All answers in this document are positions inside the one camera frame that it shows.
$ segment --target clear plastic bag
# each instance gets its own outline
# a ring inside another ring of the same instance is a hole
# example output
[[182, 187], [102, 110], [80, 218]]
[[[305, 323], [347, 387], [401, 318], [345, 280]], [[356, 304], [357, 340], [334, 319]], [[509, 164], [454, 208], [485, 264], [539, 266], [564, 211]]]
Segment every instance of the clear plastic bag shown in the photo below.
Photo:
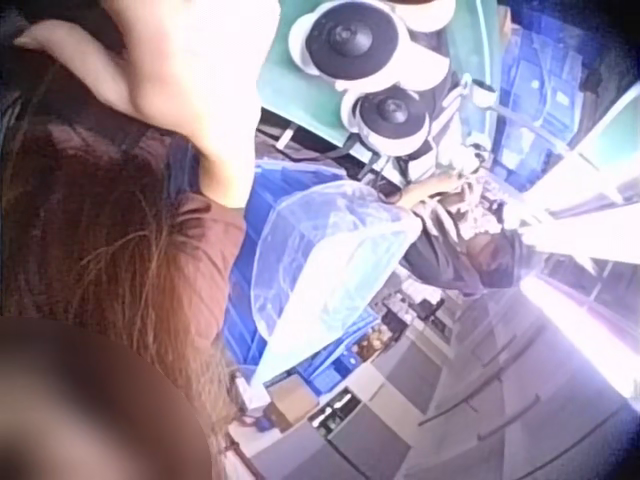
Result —
[[268, 380], [339, 338], [420, 231], [408, 210], [350, 180], [280, 201], [253, 269], [253, 316], [268, 342], [254, 380]]

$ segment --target finger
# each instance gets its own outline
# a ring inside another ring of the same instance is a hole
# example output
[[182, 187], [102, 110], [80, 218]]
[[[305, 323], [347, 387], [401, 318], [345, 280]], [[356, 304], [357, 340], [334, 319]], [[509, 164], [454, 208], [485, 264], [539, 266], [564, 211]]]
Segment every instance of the finger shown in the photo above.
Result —
[[76, 75], [102, 103], [133, 115], [124, 70], [100, 42], [78, 25], [45, 20], [28, 29], [14, 43], [47, 52]]

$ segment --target woman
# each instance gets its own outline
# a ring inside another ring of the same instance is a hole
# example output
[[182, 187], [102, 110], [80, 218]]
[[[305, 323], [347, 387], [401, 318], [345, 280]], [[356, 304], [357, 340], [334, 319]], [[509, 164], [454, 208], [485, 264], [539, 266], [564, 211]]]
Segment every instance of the woman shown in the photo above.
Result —
[[[58, 20], [32, 26], [15, 45], [51, 55], [104, 105], [156, 128], [122, 153], [91, 128], [39, 126], [27, 114], [4, 165], [3, 313], [128, 345], [187, 395], [215, 439], [225, 395], [210, 343], [244, 233], [256, 81], [278, 2], [103, 7], [122, 34], [119, 54]], [[167, 131], [200, 152], [199, 189], [178, 198], [166, 195]]]
[[[471, 219], [466, 218], [470, 215], [464, 213], [466, 207], [460, 212], [460, 205], [471, 203], [471, 208], [481, 208], [475, 205], [479, 191], [465, 187], [466, 194], [451, 193], [466, 182], [468, 179], [441, 175], [403, 191], [397, 204], [421, 217], [424, 228], [407, 250], [402, 265], [427, 285], [468, 296], [516, 286], [523, 276], [544, 263], [546, 254], [524, 245], [515, 230], [488, 233], [475, 228], [465, 239], [461, 222]], [[438, 201], [429, 198], [447, 192]]]

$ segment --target blue crate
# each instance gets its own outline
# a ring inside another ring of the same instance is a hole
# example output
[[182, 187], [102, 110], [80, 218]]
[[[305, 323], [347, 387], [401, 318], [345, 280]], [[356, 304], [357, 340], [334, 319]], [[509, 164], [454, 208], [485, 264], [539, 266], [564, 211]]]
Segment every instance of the blue crate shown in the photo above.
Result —
[[345, 351], [333, 361], [332, 365], [338, 375], [342, 378], [347, 378], [356, 368], [362, 365], [362, 360], [355, 353]]
[[342, 377], [333, 367], [325, 368], [313, 378], [306, 380], [309, 388], [318, 396], [329, 393], [342, 381]]
[[[540, 25], [541, 17], [527, 24], [532, 29]], [[549, 38], [515, 28], [503, 59], [500, 103], [568, 143], [582, 111], [581, 76], [578, 54]], [[532, 134], [522, 128], [506, 122], [492, 171], [523, 192], [541, 178], [552, 145], [538, 137], [531, 140]]]
[[342, 337], [300, 363], [296, 370], [304, 379], [314, 377], [328, 368], [343, 352], [349, 350], [378, 322], [380, 322], [380, 316], [371, 308], [365, 308], [358, 320], [349, 327]]

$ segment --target sleeve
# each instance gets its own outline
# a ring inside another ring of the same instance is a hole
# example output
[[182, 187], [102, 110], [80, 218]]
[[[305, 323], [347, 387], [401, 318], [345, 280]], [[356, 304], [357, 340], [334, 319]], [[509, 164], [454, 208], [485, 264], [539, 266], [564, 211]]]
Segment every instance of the sleeve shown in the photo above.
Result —
[[185, 306], [198, 337], [210, 343], [224, 322], [229, 274], [245, 234], [243, 210], [189, 193], [181, 198], [176, 226], [188, 280]]

